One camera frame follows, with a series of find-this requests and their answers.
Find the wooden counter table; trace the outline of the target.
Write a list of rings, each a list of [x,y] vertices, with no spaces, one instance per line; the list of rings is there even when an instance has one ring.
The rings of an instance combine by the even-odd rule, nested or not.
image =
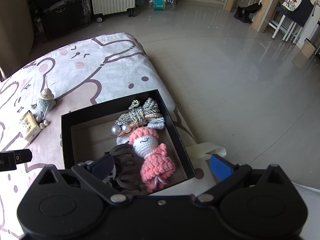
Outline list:
[[[231,12],[235,0],[226,0],[223,8]],[[257,12],[251,27],[259,33],[263,33],[276,9],[279,0],[262,0],[262,8]]]

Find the black cardboard box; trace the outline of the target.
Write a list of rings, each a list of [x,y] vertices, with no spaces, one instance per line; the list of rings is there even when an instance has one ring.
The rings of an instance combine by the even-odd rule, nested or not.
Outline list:
[[[117,135],[113,129],[120,129],[116,120],[128,113],[130,103],[140,103],[152,98],[164,118],[165,127],[160,130],[160,141],[164,142],[169,156],[177,170],[170,180],[170,186],[178,185],[195,177],[195,171],[185,150],[178,131],[181,129],[177,111],[170,112],[158,90],[151,90],[125,96],[111,101],[88,106],[61,116],[61,141],[63,161],[66,169],[79,162],[97,160],[116,145]]]

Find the twisted rope tassel with pearls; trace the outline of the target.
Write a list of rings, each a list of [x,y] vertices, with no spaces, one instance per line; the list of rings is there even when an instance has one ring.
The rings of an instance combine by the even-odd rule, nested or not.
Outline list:
[[[119,138],[128,137],[135,129],[143,126],[153,129],[165,127],[158,103],[152,98],[147,98],[142,105],[139,100],[133,100],[129,110],[115,121],[111,132]]]

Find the yellow tissue pack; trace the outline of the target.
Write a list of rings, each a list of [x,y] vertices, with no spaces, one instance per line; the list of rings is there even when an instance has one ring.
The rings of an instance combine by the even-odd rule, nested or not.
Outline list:
[[[41,128],[31,111],[25,112],[18,121],[23,138],[30,144],[39,135]]]

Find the white stool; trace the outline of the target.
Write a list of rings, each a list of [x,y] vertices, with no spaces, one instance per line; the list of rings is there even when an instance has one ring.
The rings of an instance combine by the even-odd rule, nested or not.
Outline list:
[[[282,32],[282,41],[291,40],[294,44],[298,42],[305,24],[306,20],[303,19],[302,14],[288,11],[279,5],[276,6],[274,14],[268,22],[268,26],[273,29],[273,40]]]

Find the pink crochet bunny doll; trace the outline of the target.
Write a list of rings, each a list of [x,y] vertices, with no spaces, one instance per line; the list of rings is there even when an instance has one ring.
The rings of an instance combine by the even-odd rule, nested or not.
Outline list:
[[[140,176],[147,191],[152,193],[163,189],[176,166],[168,156],[166,144],[159,142],[156,130],[149,127],[135,129],[129,136],[129,144],[135,154],[144,159]]]

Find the black hair claw clip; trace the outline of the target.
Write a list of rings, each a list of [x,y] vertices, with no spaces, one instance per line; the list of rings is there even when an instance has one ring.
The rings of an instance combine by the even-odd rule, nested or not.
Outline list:
[[[129,144],[117,145],[110,150],[109,154],[113,158],[114,165],[103,182],[130,198],[144,194],[145,186],[140,176],[141,163],[133,147]]]

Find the water bottle pack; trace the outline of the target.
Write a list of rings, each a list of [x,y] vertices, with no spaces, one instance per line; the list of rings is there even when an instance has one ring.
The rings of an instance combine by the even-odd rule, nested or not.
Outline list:
[[[177,0],[145,0],[146,6],[155,11],[175,10]]]

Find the small trash bin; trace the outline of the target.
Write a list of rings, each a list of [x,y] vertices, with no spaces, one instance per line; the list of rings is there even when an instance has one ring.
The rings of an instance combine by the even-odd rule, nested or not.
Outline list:
[[[315,53],[316,46],[308,38],[306,38],[300,51],[307,59],[309,59]]]

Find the black shoes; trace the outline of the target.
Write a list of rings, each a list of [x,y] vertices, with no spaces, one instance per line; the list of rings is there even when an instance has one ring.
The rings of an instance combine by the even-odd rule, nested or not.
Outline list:
[[[237,10],[234,14],[234,18],[240,20],[243,23],[252,23],[252,19],[250,18],[250,14],[257,13],[262,7],[261,3],[254,3],[247,7],[237,7]]]

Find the cartoon bear bed sheet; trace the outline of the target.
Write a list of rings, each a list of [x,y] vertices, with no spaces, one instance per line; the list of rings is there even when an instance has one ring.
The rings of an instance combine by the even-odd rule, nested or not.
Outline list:
[[[56,106],[46,115],[49,125],[28,143],[19,120],[45,87],[54,94]],[[32,61],[3,81],[1,150],[29,148],[33,158],[14,171],[1,173],[1,239],[22,237],[17,207],[44,165],[63,168],[63,114],[154,89],[159,91],[185,146],[195,144],[142,45],[130,34],[101,35],[75,42]]]

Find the blue crochet doll pendant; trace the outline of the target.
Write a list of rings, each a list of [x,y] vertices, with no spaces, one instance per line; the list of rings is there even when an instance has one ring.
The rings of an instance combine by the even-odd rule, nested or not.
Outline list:
[[[41,90],[36,103],[31,104],[31,109],[39,109],[40,114],[35,117],[36,122],[39,124],[40,129],[44,129],[49,125],[46,115],[56,105],[55,97],[48,87],[47,78],[45,78],[44,88]]]

